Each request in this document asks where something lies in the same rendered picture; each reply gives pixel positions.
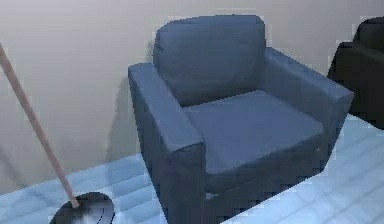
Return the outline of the floor lamp with wooden pole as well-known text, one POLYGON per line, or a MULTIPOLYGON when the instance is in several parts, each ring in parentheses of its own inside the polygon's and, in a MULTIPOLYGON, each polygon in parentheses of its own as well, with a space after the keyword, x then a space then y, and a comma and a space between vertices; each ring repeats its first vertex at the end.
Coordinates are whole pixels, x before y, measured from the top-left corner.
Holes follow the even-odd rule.
POLYGON ((76 196, 73 193, 62 166, 55 157, 48 138, 1 44, 0 67, 7 77, 20 106, 24 110, 32 129, 68 197, 68 201, 55 212, 49 224, 112 224, 115 217, 115 208, 112 199, 108 195, 101 192, 87 192, 76 196))

